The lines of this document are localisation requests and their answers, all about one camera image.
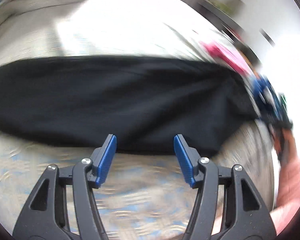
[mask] black garment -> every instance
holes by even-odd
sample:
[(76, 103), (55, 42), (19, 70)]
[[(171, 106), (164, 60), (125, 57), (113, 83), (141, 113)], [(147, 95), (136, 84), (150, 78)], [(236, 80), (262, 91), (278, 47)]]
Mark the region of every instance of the black garment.
[(211, 157), (257, 117), (241, 76), (216, 64), (152, 57), (55, 57), (0, 67), (0, 130), (55, 146), (173, 153), (182, 133)]

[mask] ribbed blue pad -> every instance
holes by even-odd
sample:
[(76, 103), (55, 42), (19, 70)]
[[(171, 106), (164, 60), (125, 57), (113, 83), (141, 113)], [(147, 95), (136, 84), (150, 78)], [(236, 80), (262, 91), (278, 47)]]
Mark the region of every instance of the ribbed blue pad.
[(106, 181), (108, 176), (108, 172), (112, 163), (113, 156), (117, 150), (117, 138), (116, 136), (112, 136), (107, 149), (100, 161), (100, 164), (97, 168), (97, 187), (100, 187)]
[(190, 187), (194, 186), (195, 180), (193, 175), (193, 166), (189, 160), (189, 157), (178, 137), (178, 135), (175, 136), (173, 141), (174, 146), (174, 152), (178, 158), (178, 162), (183, 174), (183, 177), (185, 178), (186, 183), (190, 185)]

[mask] blue gripper pad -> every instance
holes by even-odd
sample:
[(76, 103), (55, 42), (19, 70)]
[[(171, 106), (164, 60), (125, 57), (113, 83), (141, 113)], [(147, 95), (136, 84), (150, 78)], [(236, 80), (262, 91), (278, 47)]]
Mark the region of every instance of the blue gripper pad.
[(175, 136), (173, 146), (183, 177), (185, 178), (186, 183), (188, 183), (191, 188), (194, 188), (194, 177), (199, 172), (198, 160), (200, 155), (195, 149), (195, 152), (191, 150), (181, 134)]
[(116, 136), (112, 135), (109, 143), (107, 143), (107, 140), (105, 141), (104, 145), (102, 146), (100, 150), (100, 154), (103, 153), (103, 156), (100, 160), (100, 163), (97, 166), (97, 180), (96, 185), (97, 188), (101, 186), (106, 181), (106, 178), (108, 176), (108, 172), (112, 163), (113, 156), (117, 150), (117, 138)]

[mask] folded black clothing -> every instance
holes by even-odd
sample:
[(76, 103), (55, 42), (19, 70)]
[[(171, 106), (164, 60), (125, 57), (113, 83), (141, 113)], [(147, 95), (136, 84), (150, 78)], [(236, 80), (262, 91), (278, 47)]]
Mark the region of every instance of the folded black clothing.
[(63, 147), (100, 147), (108, 134), (131, 153), (173, 154), (183, 134), (202, 156), (257, 114), (242, 77), (202, 61), (88, 56), (0, 67), (0, 130)]

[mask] mattress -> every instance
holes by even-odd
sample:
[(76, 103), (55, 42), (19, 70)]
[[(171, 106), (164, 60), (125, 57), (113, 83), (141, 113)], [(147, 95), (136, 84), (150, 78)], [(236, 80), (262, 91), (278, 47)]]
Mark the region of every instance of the mattress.
[[(177, 57), (213, 62), (199, 42), (232, 45), (180, 0), (4, 0), (0, 3), (0, 65), (24, 58), (83, 55)], [(273, 207), (272, 142), (266, 126), (244, 124), (213, 159), (240, 163)], [(0, 223), (12, 233), (36, 181), (51, 163), (74, 165), (91, 148), (59, 148), (0, 132)], [(221, 214), (222, 189), (218, 212)], [(105, 184), (94, 190), (110, 239), (171, 239), (186, 229), (196, 196), (175, 156), (117, 153)], [(71, 231), (78, 233), (67, 188)]]

